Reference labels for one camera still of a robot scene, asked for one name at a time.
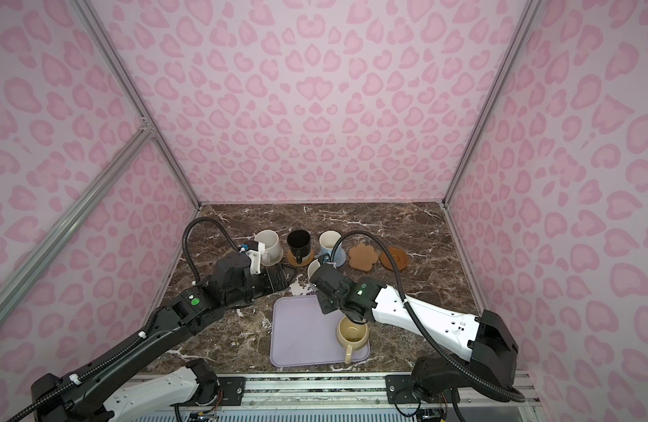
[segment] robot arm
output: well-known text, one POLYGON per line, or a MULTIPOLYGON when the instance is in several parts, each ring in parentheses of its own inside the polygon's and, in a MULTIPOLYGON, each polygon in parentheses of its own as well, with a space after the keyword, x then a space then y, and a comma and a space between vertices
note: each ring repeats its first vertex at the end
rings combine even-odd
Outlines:
MULTIPOLYGON (((242 248, 233 244, 237 252, 219 260, 214 272, 200 280, 186 241, 190 229, 201 221, 214 222, 232 244, 215 220, 199 217, 188 225, 184 255, 199 282, 153 311, 140 331, 98 359, 62 377, 42 376, 31 386, 33 404, 9 422, 32 412, 37 422, 130 421, 171 404, 205 405, 215 400, 218 378, 202 360, 149 383, 121 388, 161 354, 221 319, 227 309, 246 307, 257 298, 284 290, 295 275, 294 269, 280 265, 261 269, 264 245, 252 241, 242 248)), ((349 232, 339 242, 350 234, 372 237, 367 232, 349 232)), ((340 309, 357 324, 377 321, 396 325, 436 342, 428 338, 441 356, 422 357, 413 368, 415 397, 431 402, 444 390, 471 386, 494 400, 523 400, 513 388, 518 346, 497 314, 456 313, 408 297, 404 303, 395 288, 370 277, 355 283, 326 264, 327 257, 320 257, 322 266, 311 278, 324 314, 340 309), (426 331, 421 332, 417 324, 426 331), (438 344, 451 350, 452 357, 439 351, 438 344)))
MULTIPOLYGON (((157 386, 163 387, 158 391, 167 400, 154 401, 155 396, 149 397, 153 406, 188 400, 199 404, 212 401, 218 383, 211 369, 201 361, 177 370, 177 379, 169 376, 167 381, 163 377, 164 381, 155 380, 154 385, 145 389, 140 385, 137 391, 116 391, 161 354, 223 318, 227 309, 249 306, 257 298, 288 287, 293 269, 279 265, 257 269, 260 253, 254 252, 260 251, 259 245, 250 244, 246 249, 219 260, 210 276, 153 311, 140 331, 99 358, 65 376, 46 374, 38 379, 31 386, 37 422, 131 420, 128 417, 152 409, 144 406, 143 398, 130 396, 141 397, 140 392, 157 386)), ((20 420, 26 413, 17 416, 11 421, 20 420)))
MULTIPOLYGON (((422 335, 395 288, 370 277, 355 283, 325 261, 320 257, 321 266, 311 277, 324 314, 340 309, 357 324, 375 321, 422 335)), ((470 372, 466 376, 443 356, 421 357, 411 375, 416 397, 430 402, 444 390, 472 387, 493 400, 509 401, 510 395, 522 400, 513 387, 518 345, 499 315, 456 313, 410 297, 406 301, 432 339, 452 352, 450 360, 470 372)))

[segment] aluminum frame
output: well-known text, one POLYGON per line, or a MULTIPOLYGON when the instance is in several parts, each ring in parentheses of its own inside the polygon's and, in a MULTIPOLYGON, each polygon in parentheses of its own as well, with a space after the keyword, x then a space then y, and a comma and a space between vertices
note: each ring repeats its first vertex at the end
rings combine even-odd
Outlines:
POLYGON ((514 72, 516 63, 518 63, 519 58, 523 55, 523 50, 528 43, 528 39, 539 21, 538 17, 541 14, 545 3, 545 0, 528 0, 528 3, 526 3, 523 12, 521 13, 520 20, 518 21, 516 30, 512 36, 512 42, 509 43, 509 46, 507 47, 499 66, 499 71, 495 74, 495 79, 493 80, 491 89, 488 91, 488 96, 486 96, 483 107, 477 116, 474 129, 467 140, 458 165, 455 167, 453 180, 451 180, 448 189, 446 190, 446 196, 443 199, 443 203, 446 204, 446 207, 455 196, 455 191, 458 189, 458 185, 462 180, 464 172, 467 170, 467 166, 474 155, 474 151, 483 136, 486 125, 495 111, 495 106, 497 106, 500 97, 502 97, 504 87, 514 72))
POLYGON ((132 107, 136 110, 137 114, 141 116, 144 123, 148 123, 153 127, 153 130, 155 131, 155 144, 160 150, 160 153, 164 156, 165 162, 174 174, 175 179, 177 179, 179 185, 185 191, 186 196, 193 203, 193 206, 196 209, 200 209, 200 199, 197 197, 193 185, 190 184, 186 174, 183 172, 183 169, 179 166, 174 154, 169 149, 169 146, 162 135, 162 131, 160 131, 160 127, 151 115, 151 112, 148 110, 148 107, 141 98, 139 91, 136 89, 136 85, 134 84, 130 73, 127 71, 127 66, 117 54, 116 47, 111 41, 108 32, 99 19, 97 11, 92 6, 92 3, 89 0, 69 0, 69 2, 75 9, 80 20, 83 22, 83 25, 85 26, 85 29, 87 29, 90 37, 92 37, 92 41, 94 41, 95 45, 101 52, 101 55, 103 55, 104 60, 111 68, 111 71, 116 77, 117 83, 120 84, 121 88, 126 93, 132 107))
POLYGON ((101 171, 74 205, 52 226, 26 261, 4 280, 0 288, 0 326, 151 139, 155 139, 155 134, 151 125, 145 124, 101 171))
MULTIPOLYGON (((387 401, 385 376, 410 375, 410 372, 326 372, 326 373, 233 373, 227 376, 246 377, 242 404, 223 409, 288 410, 288 409, 394 409, 387 401)), ((125 386, 149 381, 161 374, 140 373, 125 386)), ((460 407, 541 407, 537 391, 527 371, 516 371, 514 386, 523 392, 526 401, 498 402, 472 388, 460 388, 460 407)), ((438 404, 423 404, 438 407, 438 404)), ((190 407, 187 410, 209 410, 190 407)))
POLYGON ((453 216, 443 203, 441 204, 441 210, 443 211, 444 217, 446 217, 446 224, 448 225, 448 230, 451 232, 451 239, 453 239, 455 249, 458 251, 460 265, 462 266, 462 270, 467 279, 467 284, 469 284, 469 290, 471 290, 472 296, 474 297, 474 304, 477 306, 479 314, 481 314, 485 309, 490 309, 490 303, 488 303, 488 299, 486 298, 486 295, 483 294, 483 291, 481 291, 480 286, 474 282, 474 266, 471 264, 469 255, 464 249, 462 236, 460 235, 458 227, 455 225, 453 216))

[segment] plastic tray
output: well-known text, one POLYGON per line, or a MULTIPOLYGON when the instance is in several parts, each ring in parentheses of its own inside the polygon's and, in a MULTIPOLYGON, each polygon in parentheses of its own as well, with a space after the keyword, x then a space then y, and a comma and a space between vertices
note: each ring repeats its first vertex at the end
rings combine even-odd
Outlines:
MULTIPOLYGON (((270 361, 276 367, 343 363, 345 350, 336 339, 336 326, 343 316, 341 311, 323 315, 314 294, 278 299, 273 307, 270 361)), ((369 355, 367 343, 352 354, 352 361, 366 360, 369 355)))

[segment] black cable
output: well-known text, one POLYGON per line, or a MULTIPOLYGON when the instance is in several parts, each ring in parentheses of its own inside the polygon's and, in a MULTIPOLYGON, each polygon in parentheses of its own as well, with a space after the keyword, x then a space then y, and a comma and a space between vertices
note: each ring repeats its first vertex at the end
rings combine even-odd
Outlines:
POLYGON ((458 389, 454 388, 451 390, 451 400, 453 401, 453 410, 455 411, 455 414, 458 416, 458 419, 460 419, 460 422, 465 422, 464 417, 460 412, 460 408, 458 407, 457 398, 458 398, 458 389))
POLYGON ((422 322, 418 318, 418 316, 415 314, 415 311, 413 311, 413 308, 411 307, 409 301, 406 300, 406 295, 404 294, 404 285, 402 283, 402 278, 401 274, 399 273, 399 267, 397 267, 397 263, 394 261, 394 258, 392 257, 392 254, 389 252, 389 249, 387 249, 387 246, 385 243, 383 243, 378 237, 375 235, 365 232, 363 230, 353 230, 352 232, 347 232, 343 236, 341 236, 336 244, 333 246, 333 249, 331 249, 331 254, 329 255, 329 259, 331 257, 336 256, 336 250, 340 246, 340 244, 349 236, 352 236, 354 234, 362 234, 364 236, 370 237, 373 239, 376 243, 378 243, 378 246, 380 246, 380 249, 387 255, 387 258, 389 260, 389 263, 392 265, 392 270, 394 271, 394 278, 397 281, 397 291, 399 292, 399 297, 401 298, 404 308, 408 312, 410 318, 413 320, 413 324, 418 328, 418 331, 420 334, 422 334, 422 337, 427 340, 430 346, 432 346, 432 349, 436 350, 436 352, 441 356, 446 362, 449 363, 452 367, 457 369, 460 373, 464 375, 464 377, 472 384, 478 385, 484 390, 487 390, 493 397, 491 397, 493 400, 497 401, 513 401, 513 402, 524 402, 526 401, 525 396, 523 393, 520 391, 516 390, 515 388, 512 387, 512 391, 507 391, 498 385, 495 385, 486 379, 481 378, 480 376, 476 375, 475 373, 471 372, 469 368, 464 367, 460 362, 458 362, 456 359, 454 359, 450 353, 439 343, 434 340, 432 335, 427 331, 427 328, 425 328, 424 325, 422 325, 422 322))
POLYGON ((176 422, 184 422, 181 418, 181 410, 179 410, 179 403, 174 404, 174 416, 176 417, 176 422))
MULTIPOLYGON (((158 307, 151 312, 151 315, 149 315, 148 319, 146 320, 146 324, 143 325, 141 330, 143 332, 148 332, 150 331, 151 327, 155 323, 155 317, 157 316, 157 313, 159 310, 161 310, 164 307, 158 307)), ((81 374, 78 376, 78 381, 84 382, 90 378, 92 378, 94 375, 98 374, 99 372, 103 371, 104 369, 108 368, 111 366, 113 363, 115 363, 118 359, 122 358, 124 355, 129 353, 131 350, 133 350, 136 346, 138 346, 144 339, 141 337, 135 338, 131 343, 129 343, 126 347, 124 347, 122 350, 118 351, 116 354, 113 356, 105 359, 102 361, 99 365, 96 365, 92 367, 92 369, 89 369, 87 372, 81 374)), ((21 410, 19 413, 17 413, 15 416, 11 417, 8 419, 8 422, 19 422, 22 419, 24 419, 27 415, 30 413, 33 413, 35 410, 38 410, 45 406, 48 402, 56 399, 59 395, 67 392, 68 390, 71 390, 76 384, 73 382, 69 381, 65 384, 59 385, 55 390, 43 395, 42 397, 39 397, 38 400, 33 402, 32 404, 28 405, 26 408, 21 410)))
POLYGON ((218 227, 221 233, 223 234, 223 237, 225 237, 228 243, 230 243, 230 246, 233 249, 235 249, 236 252, 240 252, 240 248, 237 245, 235 245, 235 242, 233 242, 233 238, 230 237, 228 232, 226 232, 226 228, 217 220, 210 217, 197 217, 196 219, 188 223, 188 225, 184 229, 184 234, 181 237, 181 249, 183 250, 184 258, 186 258, 186 263, 188 263, 188 267, 190 268, 190 271, 193 273, 193 276, 195 277, 195 284, 200 282, 200 272, 195 266, 195 263, 193 262, 193 258, 190 256, 190 252, 188 252, 188 236, 190 235, 190 231, 193 229, 193 227, 195 227, 196 225, 202 222, 209 222, 216 225, 216 227, 218 227))
POLYGON ((398 404, 397 404, 397 395, 398 395, 399 393, 403 393, 403 392, 405 392, 405 391, 409 391, 409 390, 411 390, 411 388, 404 388, 403 390, 399 390, 399 391, 397 391, 396 393, 394 393, 394 408, 395 408, 399 413, 401 413, 403 417, 412 418, 413 416, 415 416, 415 415, 418 414, 418 410, 420 410, 420 406, 422 406, 422 402, 421 402, 417 397, 413 396, 413 398, 415 398, 415 399, 418 401, 418 408, 415 409, 415 411, 414 411, 413 413, 410 413, 410 414, 409 414, 409 413, 404 413, 404 412, 402 412, 401 409, 399 409, 399 406, 398 406, 398 404))

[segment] black mug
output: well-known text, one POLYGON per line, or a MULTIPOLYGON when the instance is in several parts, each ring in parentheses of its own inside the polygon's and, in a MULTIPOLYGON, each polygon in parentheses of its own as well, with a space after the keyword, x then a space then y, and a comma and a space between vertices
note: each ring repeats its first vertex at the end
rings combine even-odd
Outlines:
POLYGON ((307 230, 294 230, 286 236, 286 243, 289 245, 296 263, 303 263, 303 258, 310 255, 310 233, 307 230))

